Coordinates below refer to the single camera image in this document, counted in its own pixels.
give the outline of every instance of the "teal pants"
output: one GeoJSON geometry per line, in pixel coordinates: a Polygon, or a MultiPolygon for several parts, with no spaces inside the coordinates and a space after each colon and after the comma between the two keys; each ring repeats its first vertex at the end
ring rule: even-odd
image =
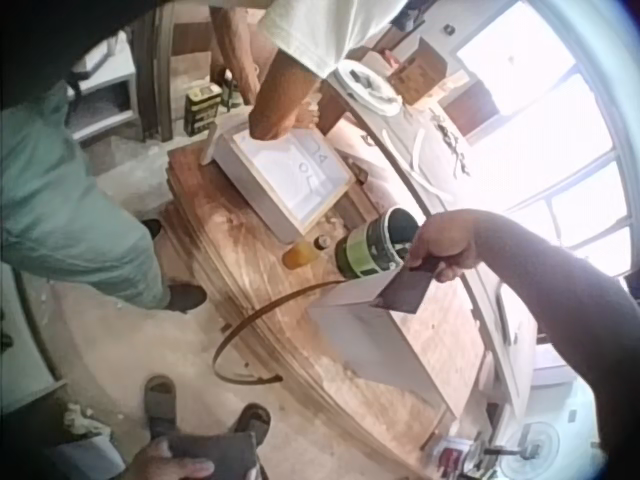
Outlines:
{"type": "Polygon", "coordinates": [[[64,126],[67,87],[2,112],[2,261],[142,308],[169,301],[147,229],[88,173],[64,126]]]}

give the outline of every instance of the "hand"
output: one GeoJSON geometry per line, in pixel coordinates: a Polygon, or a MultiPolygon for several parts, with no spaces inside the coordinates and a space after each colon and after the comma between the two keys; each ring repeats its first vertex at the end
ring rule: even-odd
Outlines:
{"type": "Polygon", "coordinates": [[[318,105],[305,100],[298,108],[294,128],[314,128],[318,123],[318,105]]]}
{"type": "Polygon", "coordinates": [[[436,270],[439,282],[449,282],[480,259],[476,250],[475,223],[479,212],[455,210],[436,214],[424,222],[409,249],[407,265],[418,267],[428,257],[441,257],[436,270]]]}
{"type": "Polygon", "coordinates": [[[158,438],[140,450],[119,480],[180,480],[205,478],[213,463],[204,458],[172,458],[166,438],[158,438]]]}

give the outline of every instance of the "floor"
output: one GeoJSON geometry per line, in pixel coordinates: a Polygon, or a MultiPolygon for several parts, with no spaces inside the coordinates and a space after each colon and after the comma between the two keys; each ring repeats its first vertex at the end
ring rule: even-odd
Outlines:
{"type": "MultiPolygon", "coordinates": [[[[171,199],[167,151],[206,135],[180,136],[179,125],[174,132],[178,136],[171,142],[141,144],[125,128],[86,147],[100,187],[139,218],[153,216],[171,199]]],[[[188,277],[163,234],[156,248],[167,276],[188,277]]],[[[271,478],[375,480],[406,475],[354,448],[281,387],[238,387],[219,381],[211,370],[211,356],[222,338],[223,322],[211,304],[188,315],[150,312],[82,285],[30,276],[25,276],[25,284],[47,354],[68,381],[63,393],[113,428],[114,443],[125,460],[148,441],[143,385],[149,376],[163,373],[177,386],[178,422],[185,432],[222,432],[246,403],[265,405],[273,426],[260,457],[271,478]],[[50,308],[38,315],[44,303],[50,308]]],[[[234,352],[225,361],[229,368],[245,368],[234,352]]]]}

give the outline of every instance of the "glue bottle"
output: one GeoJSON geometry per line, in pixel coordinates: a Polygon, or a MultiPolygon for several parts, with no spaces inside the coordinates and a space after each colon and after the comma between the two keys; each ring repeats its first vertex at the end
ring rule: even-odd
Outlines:
{"type": "Polygon", "coordinates": [[[323,250],[331,245],[326,235],[318,235],[313,243],[302,240],[282,255],[282,263],[289,270],[304,267],[320,257],[323,250]]]}

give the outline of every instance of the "green label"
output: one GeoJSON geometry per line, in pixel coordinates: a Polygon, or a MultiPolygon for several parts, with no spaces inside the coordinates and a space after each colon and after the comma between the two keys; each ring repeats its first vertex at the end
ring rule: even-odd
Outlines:
{"type": "Polygon", "coordinates": [[[351,264],[351,268],[361,277],[369,274],[367,270],[373,270],[379,273],[382,270],[376,265],[371,258],[369,247],[367,245],[367,228],[369,224],[362,225],[351,232],[347,238],[347,259],[351,264]]]}

